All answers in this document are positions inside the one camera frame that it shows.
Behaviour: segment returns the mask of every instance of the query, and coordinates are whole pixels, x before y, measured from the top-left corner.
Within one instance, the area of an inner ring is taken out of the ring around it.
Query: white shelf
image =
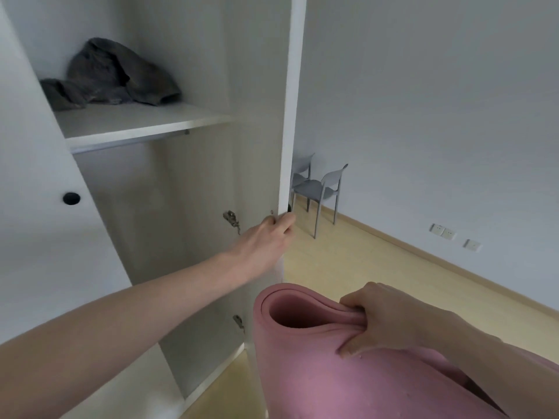
[[[231,117],[186,103],[89,104],[85,109],[55,112],[66,144],[74,154],[164,138],[169,133],[227,123]]]

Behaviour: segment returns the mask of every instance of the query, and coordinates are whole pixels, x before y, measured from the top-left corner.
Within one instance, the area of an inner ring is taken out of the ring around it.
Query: chair backrest
[[[344,166],[340,170],[335,170],[333,172],[328,172],[322,178],[323,187],[331,187],[332,185],[339,184],[340,181],[342,180],[342,173],[348,167],[348,164],[349,163],[347,163],[346,166]]]
[[[314,153],[306,157],[293,157],[293,162],[291,163],[291,174],[303,173],[304,171],[310,169],[313,156]]]

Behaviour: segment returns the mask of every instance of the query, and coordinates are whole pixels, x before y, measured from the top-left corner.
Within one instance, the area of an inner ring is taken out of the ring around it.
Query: light wood floor
[[[285,255],[285,281],[304,285],[336,301],[368,281],[384,282],[452,310],[506,342],[559,363],[559,322],[555,319],[342,220],[334,226],[329,213],[321,215],[318,239],[314,240],[311,235],[316,205],[309,213],[296,205],[295,213],[297,239]],[[248,388],[247,358],[241,355],[183,418],[262,419]]]

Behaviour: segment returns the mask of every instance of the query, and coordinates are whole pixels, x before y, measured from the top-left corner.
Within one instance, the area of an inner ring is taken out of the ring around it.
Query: wall socket
[[[431,225],[429,232],[433,232],[435,235],[438,235],[440,237],[441,235],[443,235],[444,226],[437,225],[436,223],[434,223]]]
[[[464,243],[464,248],[467,248],[468,250],[474,251],[476,253],[479,253],[481,250],[481,243],[474,241],[473,239],[467,239],[466,242]]]
[[[451,229],[445,228],[441,236],[445,239],[450,239],[451,241],[456,238],[456,232]]]

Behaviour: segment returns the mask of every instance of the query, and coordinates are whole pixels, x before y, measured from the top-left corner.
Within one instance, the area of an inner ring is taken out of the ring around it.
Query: chair
[[[314,153],[306,157],[293,157],[293,161],[291,163],[291,183],[289,187],[290,192],[293,191],[294,187],[296,187],[297,185],[300,185],[303,182],[311,179],[311,161],[313,156]],[[304,177],[303,175],[301,175],[306,170],[309,171],[308,177]],[[293,192],[291,205],[295,205],[295,192]]]
[[[328,172],[322,178],[322,181],[310,179],[293,188],[294,195],[301,194],[303,197],[307,197],[307,211],[309,211],[311,200],[314,200],[318,203],[318,210],[316,211],[314,239],[316,239],[316,234],[318,232],[318,219],[320,217],[320,208],[322,206],[322,201],[328,200],[332,196],[336,196],[336,207],[334,209],[334,225],[336,224],[336,217],[338,216],[338,200],[340,198],[340,187],[342,186],[342,173],[347,167],[348,165],[346,164],[346,166],[344,166],[340,170]],[[336,183],[338,184],[337,189],[334,190],[330,188]]]

